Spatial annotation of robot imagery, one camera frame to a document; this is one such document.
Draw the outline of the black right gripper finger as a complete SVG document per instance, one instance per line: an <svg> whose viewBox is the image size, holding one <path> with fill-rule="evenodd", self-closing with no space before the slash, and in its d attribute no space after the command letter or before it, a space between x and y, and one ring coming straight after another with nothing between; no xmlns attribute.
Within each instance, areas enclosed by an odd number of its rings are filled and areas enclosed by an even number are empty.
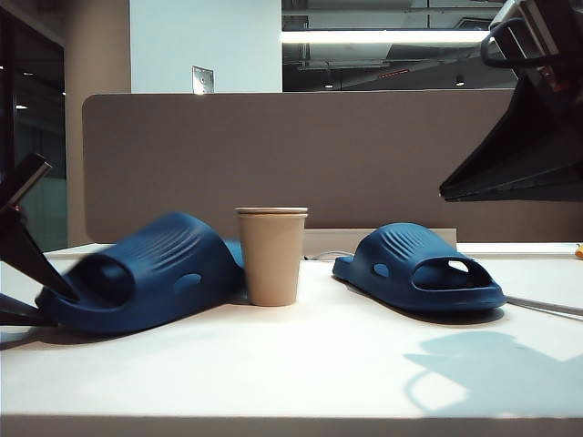
<svg viewBox="0 0 583 437"><path fill-rule="evenodd" d="M443 198L450 202L534 200L581 201L582 166L553 169L533 177L494 186L455 193L443 189Z"/></svg>

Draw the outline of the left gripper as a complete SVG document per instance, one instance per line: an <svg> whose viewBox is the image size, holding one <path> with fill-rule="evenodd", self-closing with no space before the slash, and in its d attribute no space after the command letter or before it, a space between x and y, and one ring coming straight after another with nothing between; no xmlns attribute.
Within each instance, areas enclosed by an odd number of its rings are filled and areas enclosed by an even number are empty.
<svg viewBox="0 0 583 437"><path fill-rule="evenodd" d="M50 170L45 158L31 153L1 182L1 260L70 301L78 296L49 263L28 232L18 210L8 210L18 203ZM36 307L5 294L0 296L2 326L46 326L46 318Z"/></svg>

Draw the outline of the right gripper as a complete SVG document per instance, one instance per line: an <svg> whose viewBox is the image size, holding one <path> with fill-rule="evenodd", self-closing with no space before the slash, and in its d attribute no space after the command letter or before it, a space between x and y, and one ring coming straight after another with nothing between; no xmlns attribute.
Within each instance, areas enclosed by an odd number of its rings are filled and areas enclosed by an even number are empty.
<svg viewBox="0 0 583 437"><path fill-rule="evenodd" d="M582 4L525 1L537 48L506 113L442 188L582 187Z"/></svg>

